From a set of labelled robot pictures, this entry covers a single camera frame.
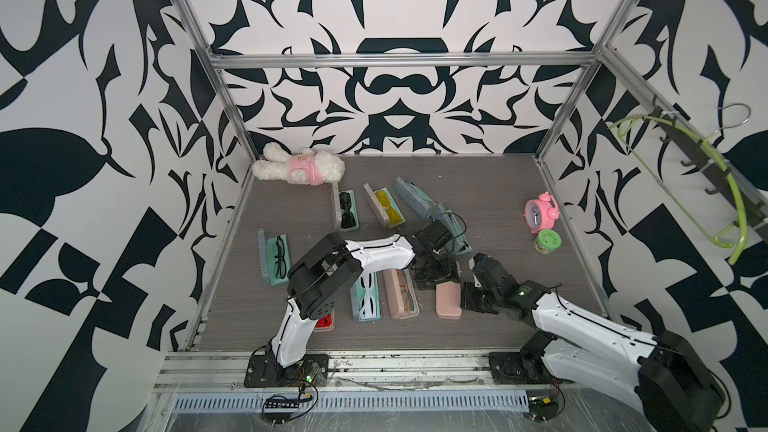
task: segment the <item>pink shirt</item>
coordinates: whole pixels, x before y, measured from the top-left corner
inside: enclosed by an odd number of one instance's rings
[[[294,156],[291,158],[290,163],[288,164],[288,176],[294,171],[294,170],[305,170],[307,180],[303,183],[305,186],[319,186],[322,184],[322,177],[320,175],[320,170],[315,165],[315,157],[314,156]]]

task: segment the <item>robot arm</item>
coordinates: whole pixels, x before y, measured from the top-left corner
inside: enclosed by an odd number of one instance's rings
[[[645,415],[659,432],[706,432],[724,393],[696,351],[677,334],[631,330],[562,299],[532,281],[517,283],[494,259],[470,261],[479,287],[462,284],[462,307],[506,311],[539,332],[518,356],[529,378],[567,379]]]
[[[346,241],[340,256],[347,257],[345,259],[347,267],[340,272],[341,269],[338,268],[338,264],[332,264],[330,268],[336,268],[336,270],[331,275],[345,275],[346,280],[342,284],[348,283],[351,286],[360,274],[374,274],[388,268],[406,268],[416,254],[414,254],[413,246],[407,238],[393,235],[388,238],[364,242]],[[291,295],[295,289],[290,287]],[[336,290],[322,294],[321,299],[327,295],[325,300],[319,300],[320,304],[315,307],[307,305],[303,310],[295,297],[288,299],[288,308],[283,316],[283,323],[271,341],[272,350],[275,351],[277,363],[281,367],[286,368],[293,365],[304,357],[306,343],[310,340],[315,324],[336,308],[335,292],[343,289],[344,287],[339,286]]]
[[[339,293],[348,291],[360,274],[434,268],[439,263],[437,251],[451,238],[440,221],[414,235],[364,242],[345,241],[337,233],[326,235],[288,271],[288,305],[267,351],[274,355],[276,369],[284,370],[304,357],[317,321],[336,308]]]

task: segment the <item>small jar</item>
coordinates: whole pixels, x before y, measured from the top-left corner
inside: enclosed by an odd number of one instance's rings
[[[550,228],[541,230],[533,240],[533,248],[542,255],[550,255],[563,243],[560,234]]]

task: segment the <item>plush toy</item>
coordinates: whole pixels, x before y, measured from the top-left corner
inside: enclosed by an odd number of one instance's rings
[[[301,155],[292,156],[277,142],[264,146],[263,158],[254,163],[254,175],[260,180],[284,180],[289,184],[319,186],[344,177],[344,161],[331,153],[303,149]]]

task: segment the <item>pink alarm clock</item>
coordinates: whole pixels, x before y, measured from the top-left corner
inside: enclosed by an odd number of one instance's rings
[[[544,192],[538,199],[529,200],[525,203],[525,223],[531,229],[531,234],[538,234],[545,228],[552,228],[554,221],[560,218],[558,204],[549,192]]]

